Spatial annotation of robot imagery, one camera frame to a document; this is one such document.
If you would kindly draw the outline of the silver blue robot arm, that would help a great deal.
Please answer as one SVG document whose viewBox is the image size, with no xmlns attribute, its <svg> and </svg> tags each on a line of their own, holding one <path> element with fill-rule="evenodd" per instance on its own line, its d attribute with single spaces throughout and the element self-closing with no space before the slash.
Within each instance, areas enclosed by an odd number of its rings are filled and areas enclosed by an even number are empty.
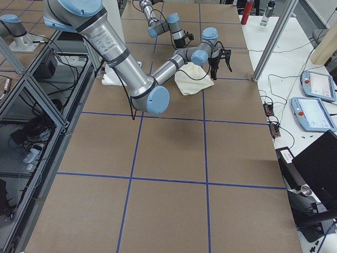
<svg viewBox="0 0 337 253">
<path fill-rule="evenodd" d="M 44 1 L 45 25 L 61 31 L 79 33 L 92 43 L 107 65 L 129 88 L 130 104 L 138 111 L 163 113 L 170 94 L 163 84 L 184 64 L 211 64 L 211 77 L 216 78 L 222 50 L 217 46 L 216 28 L 202 33 L 198 46 L 177 50 L 153 75 L 147 75 L 107 19 L 102 1 Z"/>
<path fill-rule="evenodd" d="M 178 13 L 170 14 L 167 18 L 162 14 L 163 20 L 159 20 L 155 16 L 155 9 L 153 5 L 161 1 L 139 1 L 140 10 L 145 15 L 148 23 L 148 33 L 151 38 L 156 38 L 166 32 L 170 32 L 175 48 L 185 48 L 185 39 L 189 36 L 185 30 L 182 29 L 180 17 Z"/>
</svg>

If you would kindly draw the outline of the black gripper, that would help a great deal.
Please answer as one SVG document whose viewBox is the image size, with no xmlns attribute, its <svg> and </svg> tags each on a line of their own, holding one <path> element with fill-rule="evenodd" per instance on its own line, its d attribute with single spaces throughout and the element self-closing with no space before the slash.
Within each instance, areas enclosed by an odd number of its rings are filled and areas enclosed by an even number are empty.
<svg viewBox="0 0 337 253">
<path fill-rule="evenodd" d="M 210 71 L 211 78 L 213 78 L 214 80 L 217 79 L 217 69 L 219 68 L 221 57 L 222 57 L 222 52 L 215 51 L 215 52 L 212 52 L 211 57 L 208 58 L 208 63 L 211 67 L 211 71 Z"/>
<path fill-rule="evenodd" d="M 176 49 L 181 49 L 186 47 L 186 41 L 185 38 L 179 38 L 179 39 L 174 39 L 174 46 Z"/>
</svg>

